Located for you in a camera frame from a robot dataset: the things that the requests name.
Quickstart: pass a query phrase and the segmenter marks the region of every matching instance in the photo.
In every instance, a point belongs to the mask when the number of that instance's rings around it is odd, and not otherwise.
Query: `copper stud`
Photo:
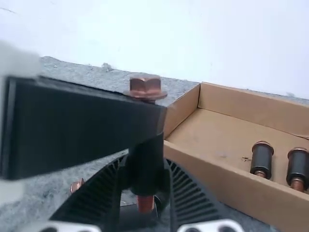
[[[300,178],[292,179],[291,188],[300,192],[304,192],[304,181]]]
[[[142,101],[153,102],[168,94],[161,90],[161,78],[157,75],[137,73],[130,78],[130,91],[124,94]]]
[[[154,196],[137,196],[137,207],[139,212],[142,214],[147,214],[152,212],[155,207],[155,197]]]
[[[70,192],[74,193],[84,184],[84,179],[81,178],[79,181],[73,182],[70,187]]]
[[[256,171],[254,173],[256,176],[262,177],[262,178],[266,178],[266,173],[263,171]]]

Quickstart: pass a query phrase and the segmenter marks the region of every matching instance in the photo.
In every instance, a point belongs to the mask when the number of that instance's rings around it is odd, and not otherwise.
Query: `brown cardboard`
[[[182,103],[176,110],[181,108],[184,116],[188,109],[190,116],[169,130],[165,156],[225,204],[283,232],[308,232],[309,195],[290,189],[285,178],[288,151],[309,149],[309,140],[302,138],[309,135],[309,107],[207,83],[201,84],[199,96],[191,91]],[[249,173],[251,148],[259,140],[275,149],[271,180]]]

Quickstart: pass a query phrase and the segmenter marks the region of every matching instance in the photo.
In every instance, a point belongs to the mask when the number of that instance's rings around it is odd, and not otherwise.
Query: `electrical component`
[[[253,145],[252,153],[250,173],[270,179],[274,148],[268,142],[259,141]]]
[[[50,221],[22,232],[153,227],[167,205],[171,232],[227,218],[206,187],[163,156],[167,109],[154,101],[166,93],[158,77],[132,80],[126,96],[22,72],[1,79],[0,177],[7,183],[129,150],[72,189]],[[125,189],[137,205],[120,206]]]
[[[305,148],[295,147],[288,153],[286,182],[291,188],[303,192],[309,186],[309,153]]]

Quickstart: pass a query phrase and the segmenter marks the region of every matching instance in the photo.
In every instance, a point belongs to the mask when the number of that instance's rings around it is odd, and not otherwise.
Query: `hex bolt head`
[[[137,73],[130,78],[130,91],[125,95],[142,100],[153,102],[165,98],[168,94],[161,90],[161,78],[157,75]]]

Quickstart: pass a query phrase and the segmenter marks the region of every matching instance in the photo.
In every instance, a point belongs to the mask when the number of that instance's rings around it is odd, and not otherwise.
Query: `black plastic housing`
[[[50,219],[93,224],[103,232],[126,231],[119,220],[130,213],[120,207],[121,192],[129,187],[126,159],[127,156],[122,156],[97,172]],[[223,206],[183,168],[165,159],[165,171],[156,195],[157,216],[144,217],[147,221],[141,224],[139,214],[131,213],[131,228],[155,226],[168,204],[171,232],[176,232],[183,224],[226,218]]]
[[[5,79],[0,177],[83,164],[163,132],[166,108],[46,77]]]

